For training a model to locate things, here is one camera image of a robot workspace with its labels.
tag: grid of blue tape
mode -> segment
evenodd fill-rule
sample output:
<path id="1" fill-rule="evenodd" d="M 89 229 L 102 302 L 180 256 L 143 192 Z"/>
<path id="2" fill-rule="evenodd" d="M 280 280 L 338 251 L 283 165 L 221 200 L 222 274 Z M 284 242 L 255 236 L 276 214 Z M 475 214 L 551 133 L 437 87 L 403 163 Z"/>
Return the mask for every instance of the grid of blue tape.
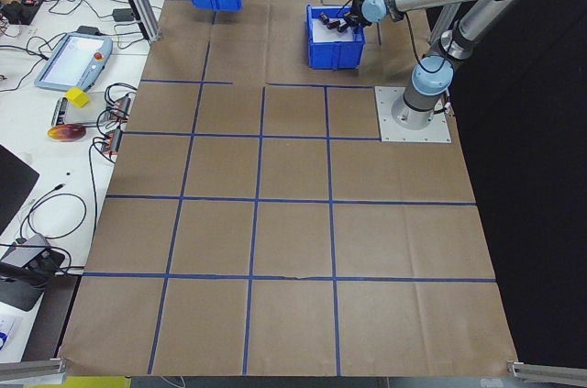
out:
<path id="1" fill-rule="evenodd" d="M 377 26 L 377 35 L 379 44 L 382 44 L 382 33 L 379 25 Z M 414 278 L 414 277 L 359 277 L 359 276 L 338 276 L 337 275 L 337 261 L 336 261 L 336 240 L 335 240 L 335 221 L 334 221 L 334 205 L 446 205 L 446 206 L 476 206 L 473 202 L 404 202 L 404 201 L 368 201 L 368 200 L 335 200 L 332 190 L 332 160 L 330 154 L 330 142 L 332 140 L 379 140 L 373 137 L 333 137 L 330 136 L 329 128 L 329 112 L 328 112 L 328 88 L 372 88 L 370 86 L 361 85 L 325 85 L 325 84 L 300 84 L 300 83 L 270 83 L 269 85 L 276 86 L 297 86 L 297 87 L 318 87 L 324 89 L 324 102 L 326 111 L 326 135 L 325 136 L 273 136 L 264 135 L 264 108 L 266 91 L 263 87 L 261 97 L 261 114 L 260 114 L 260 131 L 258 135 L 235 135 L 235 134 L 216 134 L 216 133 L 196 133 L 196 125 L 198 114 L 200 111 L 200 103 L 202 99 L 202 91 L 206 84 L 222 84 L 232 85 L 232 82 L 226 81 L 205 81 L 205 72 L 208 63 L 208 56 L 210 51 L 210 42 L 206 48 L 205 64 L 202 70 L 202 78 L 198 81 L 175 81 L 175 80 L 161 80 L 161 79 L 143 79 L 142 82 L 148 83 L 191 83 L 199 85 L 199 95 L 196 109 L 194 112 L 194 120 L 192 124 L 192 131 L 190 133 L 170 133 L 170 132 L 150 132 L 150 131 L 128 131 L 126 134 L 134 135 L 168 135 L 168 136 L 187 136 L 190 138 L 188 147 L 188 155 L 183 172 L 182 187 L 179 195 L 140 195 L 140 194 L 109 194 L 107 197 L 111 199 L 117 198 L 141 198 L 141 199 L 156 199 L 156 200 L 177 200 L 177 211 L 175 221 L 173 224 L 172 241 L 168 252 L 167 265 L 165 273 L 124 273 L 124 272 L 85 272 L 84 276 L 94 277 L 122 277 L 122 278 L 160 278 L 163 280 L 161 290 L 161 299 L 159 304 L 159 312 L 157 315 L 157 325 L 154 332 L 150 362 L 148 367 L 148 374 L 152 374 L 155 357 L 157 353 L 157 345 L 159 341 L 159 334 L 161 330 L 161 320 L 163 314 L 163 307 L 165 305 L 165 297 L 167 294 L 167 285 L 170 279 L 183 280 L 247 280 L 247 310 L 246 310 L 246 324 L 245 324 L 245 340 L 243 349 L 242 374 L 246 375 L 248 371 L 249 362 L 249 332 L 250 332 L 250 318 L 252 306 L 252 292 L 253 282 L 255 281 L 317 281 L 317 282 L 332 282 L 333 286 L 333 308 L 334 308 L 334 337 L 335 337 L 335 359 L 337 375 L 342 375 L 340 362 L 340 335 L 338 326 L 338 283 L 340 282 L 379 282 L 379 283 L 495 283 L 493 278 Z M 259 139 L 258 163 L 257 163 L 257 180 L 255 188 L 255 197 L 200 197 L 185 195 L 185 185 L 190 167 L 190 161 L 194 149 L 194 141 L 196 137 L 220 137 L 220 138 L 254 138 Z M 279 198 L 261 198 L 260 197 L 260 176 L 262 165 L 262 145 L 263 139 L 321 139 L 325 140 L 327 144 L 327 182 L 328 182 L 328 199 L 327 200 L 304 200 L 304 199 L 279 199 Z M 175 239 L 179 226 L 182 206 L 184 201 L 189 200 L 208 200 L 208 201 L 244 201 L 252 202 L 254 204 L 253 224 L 250 241 L 250 256 L 249 256 L 249 274 L 248 275 L 215 275 L 215 274 L 180 274 L 171 273 L 173 249 L 175 246 Z M 254 274 L 255 261 L 255 238 L 257 230 L 257 214 L 259 210 L 259 203 L 320 203 L 328 205 L 329 209 L 329 225 L 330 225 L 330 250 L 332 260 L 332 274 L 330 276 L 310 276 L 304 278 L 276 276 L 276 275 L 256 275 Z"/>

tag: brown paper floor covering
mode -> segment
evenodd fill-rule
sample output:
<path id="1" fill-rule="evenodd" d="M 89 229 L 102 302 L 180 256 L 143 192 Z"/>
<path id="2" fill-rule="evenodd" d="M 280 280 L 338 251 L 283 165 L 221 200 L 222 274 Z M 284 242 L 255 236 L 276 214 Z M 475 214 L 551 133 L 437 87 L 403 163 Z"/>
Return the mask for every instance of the brown paper floor covering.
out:
<path id="1" fill-rule="evenodd" d="M 61 355 L 75 374 L 498 375 L 515 350 L 461 154 L 379 141 L 374 85 L 308 67 L 305 6 L 166 0 Z M 412 15 L 426 51 L 423 13 Z"/>

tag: power adapter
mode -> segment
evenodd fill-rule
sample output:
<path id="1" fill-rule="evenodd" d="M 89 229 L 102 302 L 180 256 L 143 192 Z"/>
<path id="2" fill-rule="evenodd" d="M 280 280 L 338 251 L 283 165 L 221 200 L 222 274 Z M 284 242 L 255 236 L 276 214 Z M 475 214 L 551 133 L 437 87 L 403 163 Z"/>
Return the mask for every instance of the power adapter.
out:
<path id="1" fill-rule="evenodd" d="M 114 9 L 112 11 L 112 18 L 116 22 L 120 21 L 134 21 L 135 14 L 132 13 L 132 9 Z"/>
<path id="2" fill-rule="evenodd" d="M 79 26 L 76 32 L 84 35 L 93 35 L 95 37 L 102 35 L 99 28 L 94 28 L 92 26 Z"/>
<path id="3" fill-rule="evenodd" d="M 130 97 L 123 96 L 114 102 L 110 109 L 110 120 L 127 120 L 128 112 L 130 111 Z"/>
<path id="4" fill-rule="evenodd" d="M 114 156 L 118 154 L 120 142 L 122 141 L 122 130 L 120 128 L 113 129 L 106 136 L 105 142 L 102 144 L 100 151 L 103 154 Z"/>

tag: dark background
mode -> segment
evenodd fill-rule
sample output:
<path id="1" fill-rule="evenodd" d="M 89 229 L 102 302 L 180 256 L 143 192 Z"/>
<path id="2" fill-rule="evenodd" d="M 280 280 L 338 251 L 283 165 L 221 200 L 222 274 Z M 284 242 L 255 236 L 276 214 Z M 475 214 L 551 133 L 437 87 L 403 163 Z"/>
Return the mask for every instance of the dark background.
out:
<path id="1" fill-rule="evenodd" d="M 450 93 L 518 359 L 587 368 L 587 0 L 520 1 Z"/>

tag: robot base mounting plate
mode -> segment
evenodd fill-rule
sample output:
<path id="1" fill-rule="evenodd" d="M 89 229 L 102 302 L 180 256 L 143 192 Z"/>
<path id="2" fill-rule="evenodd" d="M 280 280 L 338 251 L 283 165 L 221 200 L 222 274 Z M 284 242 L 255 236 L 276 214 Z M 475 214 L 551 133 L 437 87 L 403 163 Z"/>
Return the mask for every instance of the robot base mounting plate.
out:
<path id="1" fill-rule="evenodd" d="M 423 129 L 407 129 L 399 125 L 392 116 L 392 105 L 404 93 L 404 87 L 375 87 L 377 117 L 382 142 L 405 143 L 451 143 L 449 125 L 444 113 L 433 115 L 429 125 Z M 442 108 L 438 101 L 436 109 Z"/>

